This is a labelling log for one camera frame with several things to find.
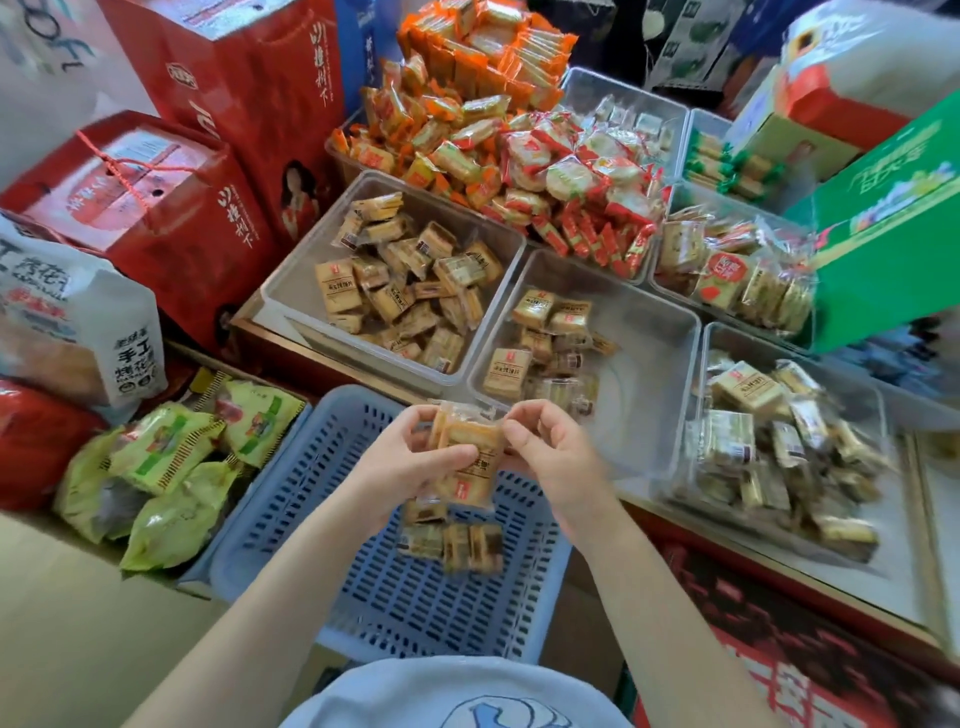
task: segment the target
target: hand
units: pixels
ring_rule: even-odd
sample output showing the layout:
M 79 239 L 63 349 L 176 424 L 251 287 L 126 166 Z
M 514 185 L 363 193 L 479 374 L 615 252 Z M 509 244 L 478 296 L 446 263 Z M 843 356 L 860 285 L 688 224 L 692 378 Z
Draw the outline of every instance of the hand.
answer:
M 479 456 L 474 445 L 425 451 L 429 433 L 416 428 L 432 422 L 438 410 L 432 404 L 403 410 L 327 499 L 347 507 L 363 526 L 365 538 L 379 532 L 396 507 L 414 497 L 426 482 L 461 470 Z
M 611 516 L 624 513 L 589 436 L 553 402 L 515 404 L 503 434 L 533 472 L 561 530 L 581 550 L 602 536 Z

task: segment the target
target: snack pile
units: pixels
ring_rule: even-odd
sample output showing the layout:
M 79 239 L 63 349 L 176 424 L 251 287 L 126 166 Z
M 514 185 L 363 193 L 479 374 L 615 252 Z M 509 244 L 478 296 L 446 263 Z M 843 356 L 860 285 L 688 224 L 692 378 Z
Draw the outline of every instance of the snack pile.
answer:
M 868 563 L 879 535 L 860 508 L 882 498 L 876 479 L 894 467 L 876 444 L 795 361 L 778 360 L 764 374 L 710 350 L 708 376 L 703 419 L 687 432 L 706 502 L 761 533 L 792 534 Z
M 759 205 L 776 189 L 786 170 L 747 150 L 733 154 L 716 136 L 690 130 L 684 177 L 741 202 Z
M 98 435 L 70 461 L 54 510 L 93 544 L 129 537 L 122 570 L 196 556 L 303 401 L 202 367 L 179 402 Z
M 668 125 L 612 96 L 584 116 L 561 107 L 510 114 L 509 95 L 463 101 L 417 69 L 416 53 L 388 64 L 384 87 L 364 89 L 368 124 L 351 126 L 350 137 L 336 130 L 332 148 L 558 255 L 636 277 L 670 195 L 658 163 L 673 144 Z
M 811 254 L 808 241 L 778 239 L 761 218 L 697 205 L 663 224 L 655 277 L 664 288 L 792 338 L 813 310 Z
M 352 255 L 315 268 L 327 320 L 450 374 L 483 321 L 503 265 L 478 233 L 461 247 L 436 221 L 420 229 L 402 206 L 401 192 L 352 203 L 331 241 Z
M 481 388 L 504 402 L 550 400 L 575 418 L 593 414 L 600 393 L 596 359 L 619 347 L 590 328 L 591 301 L 524 292 L 511 321 L 511 347 L 493 351 Z
M 405 58 L 419 58 L 424 83 L 429 76 L 463 99 L 505 94 L 512 109 L 550 110 L 577 37 L 526 3 L 440 0 L 407 15 L 396 40 Z
M 477 459 L 462 470 L 434 481 L 429 495 L 403 505 L 396 549 L 420 559 L 444 562 L 444 571 L 503 571 L 503 531 L 496 523 L 448 522 L 449 507 L 495 510 L 493 491 L 506 440 L 500 421 L 474 404 L 439 401 L 430 428 L 429 449 L 475 445 Z

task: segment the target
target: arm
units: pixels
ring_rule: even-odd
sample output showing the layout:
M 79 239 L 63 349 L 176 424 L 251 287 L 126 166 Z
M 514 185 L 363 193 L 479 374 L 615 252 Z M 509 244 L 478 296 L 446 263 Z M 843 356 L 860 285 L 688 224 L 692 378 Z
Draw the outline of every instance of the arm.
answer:
M 473 445 L 417 451 L 414 427 L 436 409 L 410 407 L 381 433 L 126 728 L 277 725 L 357 550 L 423 480 L 476 459 Z
M 507 417 L 507 440 L 537 476 L 564 533 L 587 559 L 651 725 L 779 726 L 747 671 L 716 641 L 620 505 L 586 433 L 544 400 L 522 402 Z

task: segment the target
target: person's left hand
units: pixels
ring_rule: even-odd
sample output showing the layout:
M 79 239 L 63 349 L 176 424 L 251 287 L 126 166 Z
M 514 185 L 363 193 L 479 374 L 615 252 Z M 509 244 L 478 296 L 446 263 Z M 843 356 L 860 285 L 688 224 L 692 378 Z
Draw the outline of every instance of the person's left hand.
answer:
M 426 450 L 429 432 L 417 425 L 432 422 L 439 407 L 407 407 L 367 448 L 327 501 L 347 507 L 359 518 L 366 536 L 375 535 L 397 506 L 414 497 L 424 483 L 461 470 L 479 457 L 474 445 Z

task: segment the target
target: white shirt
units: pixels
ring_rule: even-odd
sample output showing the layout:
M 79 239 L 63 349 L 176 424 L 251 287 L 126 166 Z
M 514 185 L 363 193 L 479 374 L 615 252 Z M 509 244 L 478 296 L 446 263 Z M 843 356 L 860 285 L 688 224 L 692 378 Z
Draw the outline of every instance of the white shirt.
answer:
M 596 688 L 499 657 L 380 660 L 337 678 L 280 728 L 631 728 Z

